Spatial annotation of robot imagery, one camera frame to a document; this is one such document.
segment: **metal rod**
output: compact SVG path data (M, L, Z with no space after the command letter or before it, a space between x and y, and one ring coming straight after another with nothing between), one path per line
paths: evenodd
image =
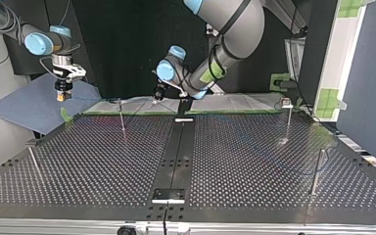
M291 119L292 119L292 110L293 110L293 108L290 108L290 109L289 109L288 126L290 126L290 125L291 125Z
M125 131L125 127L124 127L123 107L121 106L121 99L117 100L117 105L118 105L118 112L120 113L121 130L124 132Z
M315 168L315 173L313 175L313 181L312 181L312 186L310 187L310 195L316 195L316 188L317 184L319 181L319 174L320 174L320 168L321 168L321 163L322 160L324 159L325 156L325 150L321 149L319 151L318 159L316 162L316 168Z
M38 162L36 161L35 154L33 153L32 147L28 147L28 150L29 150L29 153L30 153L30 155L32 157L33 164L35 165L35 167L38 168Z

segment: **blue joint cap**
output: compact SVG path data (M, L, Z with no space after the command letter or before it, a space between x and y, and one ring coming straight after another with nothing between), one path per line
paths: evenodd
M184 0L185 6L187 6L195 15L200 12L203 0Z
M172 54L173 56L181 59L182 61L185 60L185 57L187 55L185 50L180 46L171 46L170 49L169 49L169 53Z
M25 47L36 56L44 56L53 53L54 43L47 35L33 32L25 38Z
M199 92L199 93L196 94L196 95L193 95L192 98L194 98L194 99L196 99L196 100L201 100L201 99L204 98L204 96L206 96L208 90L209 90L209 89L206 87L205 90L203 90L202 92Z
M66 26L61 26L61 25L51 25L50 26L50 31L62 34L67 37L71 37L71 30L69 27Z
M173 66L168 61L160 61L157 67L157 76L160 80L171 81L175 77L175 70Z

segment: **robotic arm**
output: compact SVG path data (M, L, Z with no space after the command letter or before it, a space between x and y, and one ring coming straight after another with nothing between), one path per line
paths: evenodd
M49 32L43 32L29 23L22 22L0 1L0 32L18 40L20 45L24 44L33 55L51 55L54 66L52 74L57 77L57 100L64 102L71 98L72 83L85 77L86 71L73 63L71 53L74 48L71 48L69 28L52 25Z
M264 31L264 12L259 0L184 0L191 11L218 30L209 56L190 73L182 64L186 52L171 46L157 67L160 82L202 99L209 85L222 79L236 62L250 57L258 48Z

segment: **perforated metal table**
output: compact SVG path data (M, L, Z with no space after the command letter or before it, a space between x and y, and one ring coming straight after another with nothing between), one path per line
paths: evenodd
M77 117L0 166L0 218L376 225L376 169L303 114ZM326 151L316 195L309 190ZM156 189L182 205L154 205Z

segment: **black bracket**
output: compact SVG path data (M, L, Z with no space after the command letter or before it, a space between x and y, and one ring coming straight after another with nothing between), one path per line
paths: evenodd
M185 189L156 189L153 204L185 204Z
M179 101L179 106L178 106L178 117L179 118L185 117L185 114L188 111L191 110L193 102L194 102L194 99L191 98L191 97L183 98Z

